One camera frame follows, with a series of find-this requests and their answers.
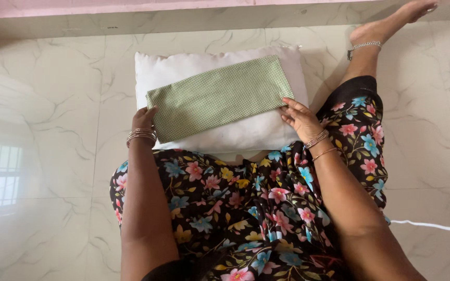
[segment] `folded cloth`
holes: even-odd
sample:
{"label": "folded cloth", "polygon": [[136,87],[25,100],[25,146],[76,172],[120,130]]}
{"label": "folded cloth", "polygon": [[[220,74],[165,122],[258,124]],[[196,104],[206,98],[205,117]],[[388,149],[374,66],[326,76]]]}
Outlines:
{"label": "folded cloth", "polygon": [[213,69],[147,92],[159,107],[153,123],[161,144],[285,105],[294,98],[277,55]]}

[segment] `floral pattern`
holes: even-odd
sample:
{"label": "floral pattern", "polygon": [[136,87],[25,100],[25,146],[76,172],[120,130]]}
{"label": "floral pattern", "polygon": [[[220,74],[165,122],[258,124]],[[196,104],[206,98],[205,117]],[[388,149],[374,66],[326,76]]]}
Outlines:
{"label": "floral pattern", "polygon": [[[375,91],[335,91],[317,114],[343,162],[380,209],[386,204],[383,106]],[[182,259],[216,257],[208,280],[345,280],[350,273],[301,142],[259,163],[229,166],[185,150],[154,150]],[[122,225],[128,163],[110,196]]]}

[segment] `person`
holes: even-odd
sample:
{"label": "person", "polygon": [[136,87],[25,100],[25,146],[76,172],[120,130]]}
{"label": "person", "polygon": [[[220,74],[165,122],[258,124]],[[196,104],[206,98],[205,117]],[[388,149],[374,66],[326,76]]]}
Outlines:
{"label": "person", "polygon": [[[301,141],[259,163],[231,166],[132,138],[129,162],[110,182],[121,279],[424,280],[382,213],[388,174],[375,77],[381,44],[436,5],[413,1],[355,29],[342,83],[317,114],[283,99],[282,119]],[[151,129],[157,111],[139,110],[133,130]]]}

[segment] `bare foot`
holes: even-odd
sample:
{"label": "bare foot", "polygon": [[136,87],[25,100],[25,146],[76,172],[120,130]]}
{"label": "bare foot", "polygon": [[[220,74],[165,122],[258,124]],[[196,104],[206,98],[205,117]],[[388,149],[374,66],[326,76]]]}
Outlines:
{"label": "bare foot", "polygon": [[427,14],[428,9],[435,9],[439,0],[414,0],[400,7],[393,15],[376,22],[369,22],[356,28],[350,34],[352,45],[370,41],[385,43],[407,23],[416,22]]}

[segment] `white pillow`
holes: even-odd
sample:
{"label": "white pillow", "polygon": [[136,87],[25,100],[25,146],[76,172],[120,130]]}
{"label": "white pillow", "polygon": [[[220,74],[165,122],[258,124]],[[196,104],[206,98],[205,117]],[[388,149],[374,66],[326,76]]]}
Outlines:
{"label": "white pillow", "polygon": [[[176,54],[169,57],[135,54],[136,105],[147,106],[147,91],[169,85],[215,68],[263,58],[279,56],[280,64],[291,85],[293,95],[308,106],[298,47],[265,47],[220,54]],[[281,118],[279,109],[264,112],[216,127],[154,149],[183,149],[201,153],[223,153],[244,150],[280,150],[299,140],[296,132]]]}

